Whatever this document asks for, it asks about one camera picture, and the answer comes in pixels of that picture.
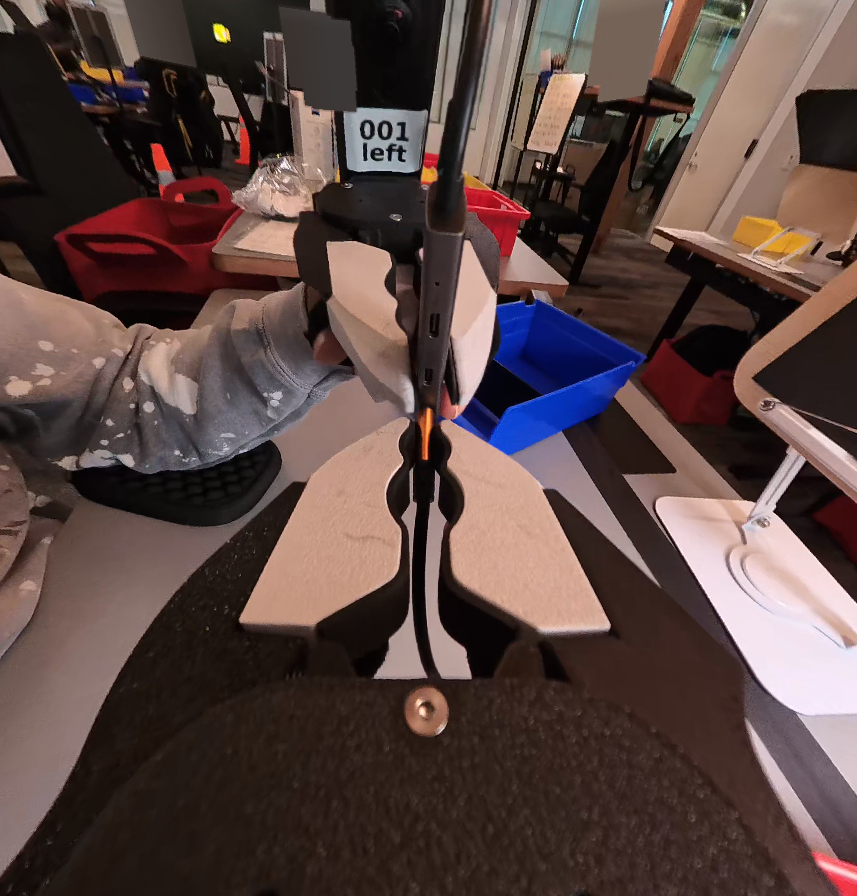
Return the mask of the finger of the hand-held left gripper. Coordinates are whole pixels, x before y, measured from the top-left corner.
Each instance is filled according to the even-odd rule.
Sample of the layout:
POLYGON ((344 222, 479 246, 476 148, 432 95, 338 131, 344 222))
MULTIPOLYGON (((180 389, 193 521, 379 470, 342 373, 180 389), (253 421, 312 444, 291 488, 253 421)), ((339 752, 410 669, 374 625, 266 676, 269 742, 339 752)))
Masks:
POLYGON ((326 245, 332 291, 327 311, 334 337, 376 402, 413 416, 409 336, 398 321, 395 267, 389 252, 355 241, 326 245))
POLYGON ((440 414, 454 420, 467 407, 494 352, 497 296, 470 241, 464 241, 450 328, 440 414))

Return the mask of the blue plastic bin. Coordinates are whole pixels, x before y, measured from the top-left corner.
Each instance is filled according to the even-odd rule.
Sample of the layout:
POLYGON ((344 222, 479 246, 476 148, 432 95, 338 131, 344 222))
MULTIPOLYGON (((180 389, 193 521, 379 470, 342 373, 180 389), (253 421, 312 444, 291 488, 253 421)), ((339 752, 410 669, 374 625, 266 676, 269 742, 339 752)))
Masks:
POLYGON ((495 358, 541 393, 501 420, 472 401, 455 423, 512 455, 601 414, 646 355, 544 302, 498 305, 495 358))

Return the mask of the red plastic bin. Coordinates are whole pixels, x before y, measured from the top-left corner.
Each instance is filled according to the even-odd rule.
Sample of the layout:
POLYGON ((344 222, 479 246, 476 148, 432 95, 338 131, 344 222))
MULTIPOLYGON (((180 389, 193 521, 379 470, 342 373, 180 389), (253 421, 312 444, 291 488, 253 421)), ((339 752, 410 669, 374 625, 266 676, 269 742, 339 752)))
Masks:
POLYGON ((838 895, 857 896, 857 866, 813 851, 818 868, 824 873, 838 895))

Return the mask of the person's left forearm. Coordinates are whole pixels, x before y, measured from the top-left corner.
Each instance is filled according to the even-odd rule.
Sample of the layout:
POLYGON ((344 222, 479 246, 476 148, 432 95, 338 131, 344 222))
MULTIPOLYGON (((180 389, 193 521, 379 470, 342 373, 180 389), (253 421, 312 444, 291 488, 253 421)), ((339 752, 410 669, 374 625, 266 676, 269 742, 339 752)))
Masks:
POLYGON ((355 375, 316 356, 307 326, 303 285, 165 330, 0 274, 0 480, 18 454, 154 473, 253 449, 355 375))

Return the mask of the person's left hand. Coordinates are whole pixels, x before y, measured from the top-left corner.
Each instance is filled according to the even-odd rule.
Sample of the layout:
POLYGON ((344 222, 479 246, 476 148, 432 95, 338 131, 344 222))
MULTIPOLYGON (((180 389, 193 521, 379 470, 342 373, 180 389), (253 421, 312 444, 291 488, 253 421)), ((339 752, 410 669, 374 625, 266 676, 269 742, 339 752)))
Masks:
POLYGON ((321 330, 314 337, 312 353, 314 360, 320 364, 353 369, 347 351, 330 328, 321 330))

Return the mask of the black bin divider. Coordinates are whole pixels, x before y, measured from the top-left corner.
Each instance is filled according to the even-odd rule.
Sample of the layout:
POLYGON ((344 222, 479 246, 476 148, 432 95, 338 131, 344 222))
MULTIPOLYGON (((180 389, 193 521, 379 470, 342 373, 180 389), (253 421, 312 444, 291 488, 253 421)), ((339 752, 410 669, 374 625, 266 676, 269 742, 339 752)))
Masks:
POLYGON ((541 397, 541 393, 492 358, 477 389, 474 402, 491 417, 501 420, 504 413, 541 397))

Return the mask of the red ribbed storage bin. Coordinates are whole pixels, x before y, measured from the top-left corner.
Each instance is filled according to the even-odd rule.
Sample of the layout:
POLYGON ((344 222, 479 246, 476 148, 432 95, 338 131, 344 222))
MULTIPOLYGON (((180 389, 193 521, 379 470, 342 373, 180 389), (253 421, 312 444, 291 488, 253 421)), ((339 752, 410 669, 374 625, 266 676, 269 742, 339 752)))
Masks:
POLYGON ((477 177, 464 172, 464 195, 467 211, 476 214, 491 232, 501 256, 509 257, 519 236, 520 227, 530 212, 514 200, 492 190, 477 177))

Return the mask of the black monitor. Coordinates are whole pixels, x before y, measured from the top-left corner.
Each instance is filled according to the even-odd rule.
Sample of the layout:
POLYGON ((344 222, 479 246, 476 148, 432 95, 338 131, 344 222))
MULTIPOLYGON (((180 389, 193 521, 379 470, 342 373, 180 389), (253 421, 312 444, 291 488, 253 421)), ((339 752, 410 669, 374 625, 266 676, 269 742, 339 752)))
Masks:
POLYGON ((264 33, 279 32, 280 6, 300 7, 280 1, 183 1, 188 33, 197 67, 221 74, 229 61, 245 83, 257 84, 255 61, 264 61, 264 33))

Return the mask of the black office chair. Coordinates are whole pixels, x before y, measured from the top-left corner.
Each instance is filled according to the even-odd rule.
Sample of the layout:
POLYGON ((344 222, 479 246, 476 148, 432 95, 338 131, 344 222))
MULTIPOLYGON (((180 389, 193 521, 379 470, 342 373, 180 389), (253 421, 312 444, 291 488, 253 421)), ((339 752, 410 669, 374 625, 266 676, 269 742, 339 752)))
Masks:
POLYGON ((584 236, 593 215, 605 205, 605 180, 615 151, 615 140, 571 140, 562 166, 552 170, 535 163, 529 190, 531 215, 521 233, 527 245, 545 258, 567 256, 559 238, 584 236))

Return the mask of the crumpled foil wrap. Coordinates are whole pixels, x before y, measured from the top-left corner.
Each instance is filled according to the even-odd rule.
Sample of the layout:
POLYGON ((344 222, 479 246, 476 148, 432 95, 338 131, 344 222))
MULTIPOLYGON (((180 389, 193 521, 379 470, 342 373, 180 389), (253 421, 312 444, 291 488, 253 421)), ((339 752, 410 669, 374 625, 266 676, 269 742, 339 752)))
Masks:
POLYGON ((275 155, 260 162, 231 201, 244 212, 263 218, 297 220, 301 213, 314 209, 314 195, 332 182, 332 172, 326 174, 295 155, 275 155))

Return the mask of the black-legged side table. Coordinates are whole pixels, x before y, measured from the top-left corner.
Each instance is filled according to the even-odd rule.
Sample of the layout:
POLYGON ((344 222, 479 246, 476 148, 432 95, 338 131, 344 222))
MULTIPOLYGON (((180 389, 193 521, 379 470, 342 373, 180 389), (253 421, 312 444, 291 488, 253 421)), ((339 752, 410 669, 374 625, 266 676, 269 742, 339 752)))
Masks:
POLYGON ((688 282, 653 339, 648 360, 677 336, 707 288, 752 314, 756 339, 842 272, 839 264, 819 259, 795 263, 795 273, 777 272, 745 258, 739 244, 724 243, 703 231, 657 227, 653 235, 669 242, 666 263, 686 275, 688 282))

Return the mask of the small yellow bin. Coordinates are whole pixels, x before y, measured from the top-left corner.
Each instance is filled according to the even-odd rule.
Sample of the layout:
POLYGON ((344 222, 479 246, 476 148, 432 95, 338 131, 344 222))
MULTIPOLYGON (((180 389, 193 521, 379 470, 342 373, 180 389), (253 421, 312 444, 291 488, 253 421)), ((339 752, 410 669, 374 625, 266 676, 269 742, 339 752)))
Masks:
POLYGON ((775 219, 745 216, 733 234, 733 241, 749 249, 745 257, 765 263, 784 263, 811 252, 820 243, 809 230, 784 228, 775 219))

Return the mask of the person's patterned clothing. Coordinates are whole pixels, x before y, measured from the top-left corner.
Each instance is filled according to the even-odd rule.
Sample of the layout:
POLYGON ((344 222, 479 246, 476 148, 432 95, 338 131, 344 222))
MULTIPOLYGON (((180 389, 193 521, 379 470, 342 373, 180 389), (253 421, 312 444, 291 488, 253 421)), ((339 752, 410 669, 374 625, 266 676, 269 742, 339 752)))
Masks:
POLYGON ((52 542, 77 500, 64 471, 0 442, 0 660, 34 615, 52 542))

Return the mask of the red zigzag bag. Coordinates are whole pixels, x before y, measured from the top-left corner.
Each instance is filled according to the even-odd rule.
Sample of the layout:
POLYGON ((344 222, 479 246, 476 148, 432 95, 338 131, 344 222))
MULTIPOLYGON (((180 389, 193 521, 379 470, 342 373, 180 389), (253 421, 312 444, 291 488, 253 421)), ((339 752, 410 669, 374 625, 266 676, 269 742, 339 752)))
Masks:
POLYGON ((847 496, 837 496, 815 510, 812 517, 857 566, 857 504, 847 496))

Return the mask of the small wooden board stand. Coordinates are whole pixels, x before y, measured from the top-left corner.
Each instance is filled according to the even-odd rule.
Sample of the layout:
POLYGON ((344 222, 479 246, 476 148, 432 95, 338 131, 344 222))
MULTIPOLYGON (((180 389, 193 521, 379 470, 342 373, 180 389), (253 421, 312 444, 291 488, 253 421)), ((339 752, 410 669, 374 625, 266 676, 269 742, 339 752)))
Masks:
POLYGON ((843 245, 857 231, 857 89, 806 91, 794 108, 799 157, 777 220, 843 245))

